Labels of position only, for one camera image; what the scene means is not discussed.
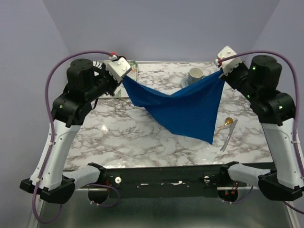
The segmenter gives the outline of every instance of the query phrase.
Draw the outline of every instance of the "screw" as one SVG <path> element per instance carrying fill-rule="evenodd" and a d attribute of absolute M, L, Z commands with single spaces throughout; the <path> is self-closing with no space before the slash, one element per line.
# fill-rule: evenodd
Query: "screw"
<path fill-rule="evenodd" d="M 115 178 L 115 183 L 120 184 L 122 182 L 122 179 L 120 177 Z"/>
<path fill-rule="evenodd" d="M 210 182 L 209 176 L 205 176 L 205 177 L 204 177 L 204 182 L 207 183 L 207 184 Z"/>

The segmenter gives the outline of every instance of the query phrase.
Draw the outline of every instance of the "white wall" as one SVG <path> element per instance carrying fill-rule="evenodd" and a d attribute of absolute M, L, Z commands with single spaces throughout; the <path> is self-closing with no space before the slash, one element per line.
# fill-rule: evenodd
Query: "white wall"
<path fill-rule="evenodd" d="M 69 51 L 41 0 L 1 1 L 0 27 L 0 227 L 25 228 L 32 195 L 19 184 L 47 137 L 46 78 Z M 52 100 L 66 82 L 64 70 L 54 77 Z"/>
<path fill-rule="evenodd" d="M 278 0 L 43 0 L 71 53 L 210 61 L 253 47 Z"/>
<path fill-rule="evenodd" d="M 304 148 L 304 1 L 280 0 L 269 22 L 258 38 L 253 49 L 267 49 L 279 52 L 288 57 L 297 72 L 301 89 L 301 116 L 298 126 L 300 141 Z M 293 97 L 295 94 L 294 82 L 288 66 L 284 63 L 278 89 Z M 304 210 L 304 198 L 295 202 L 297 208 Z M 299 214 L 304 226 L 304 216 Z"/>

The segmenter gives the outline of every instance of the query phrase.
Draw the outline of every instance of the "blue towel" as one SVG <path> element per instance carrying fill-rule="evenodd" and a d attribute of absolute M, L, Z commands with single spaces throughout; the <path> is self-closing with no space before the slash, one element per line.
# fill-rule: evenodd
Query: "blue towel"
<path fill-rule="evenodd" d="M 123 85 L 135 106 L 149 114 L 173 134 L 213 141 L 215 122 L 224 81 L 218 71 L 172 95 L 143 86 L 126 76 Z"/>

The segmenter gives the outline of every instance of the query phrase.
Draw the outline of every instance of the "stainless steel surface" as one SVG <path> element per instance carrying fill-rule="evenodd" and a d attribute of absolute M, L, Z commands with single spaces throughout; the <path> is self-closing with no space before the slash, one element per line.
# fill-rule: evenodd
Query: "stainless steel surface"
<path fill-rule="evenodd" d="M 51 218 L 58 205 L 45 204 Z M 286 206 L 267 200 L 258 189 L 243 203 L 215 198 L 123 199 L 114 208 L 90 205 L 87 191 L 76 191 L 57 221 L 38 228 L 291 228 Z"/>
<path fill-rule="evenodd" d="M 233 121 L 233 123 L 231 124 L 231 126 L 230 126 L 230 128 L 229 128 L 228 137 L 227 137 L 227 139 L 226 139 L 226 141 L 225 141 L 223 147 L 220 149 L 221 152 L 224 152 L 224 151 L 226 150 L 227 145 L 228 145 L 228 143 L 229 143 L 229 140 L 230 140 L 230 138 L 231 138 L 231 136 L 232 136 L 233 130 L 234 130 L 234 128 L 236 127 L 237 123 L 238 123 L 238 120 L 235 120 L 235 121 Z"/>

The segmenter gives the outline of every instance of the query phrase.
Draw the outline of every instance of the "spoon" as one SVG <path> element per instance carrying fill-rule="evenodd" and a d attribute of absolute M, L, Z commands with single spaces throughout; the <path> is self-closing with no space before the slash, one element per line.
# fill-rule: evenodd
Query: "spoon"
<path fill-rule="evenodd" d="M 219 132 L 224 129 L 224 127 L 232 123 L 233 123 L 233 119 L 231 117 L 227 117 L 225 120 L 225 124 L 214 134 L 213 138 L 215 138 L 219 134 Z"/>
<path fill-rule="evenodd" d="M 237 125 L 237 122 L 238 122 L 238 120 L 235 120 L 235 121 L 231 124 L 231 126 L 230 126 L 230 128 L 229 128 L 228 137 L 227 137 L 227 139 L 226 139 L 224 145 L 223 145 L 222 148 L 220 149 L 221 152 L 224 152 L 224 151 L 226 150 L 227 145 L 228 145 L 228 142 L 229 142 L 229 140 L 230 140 L 230 138 L 231 138 L 231 136 L 232 136 L 233 130 L 234 130 L 234 128 L 235 128 L 236 125 Z"/>

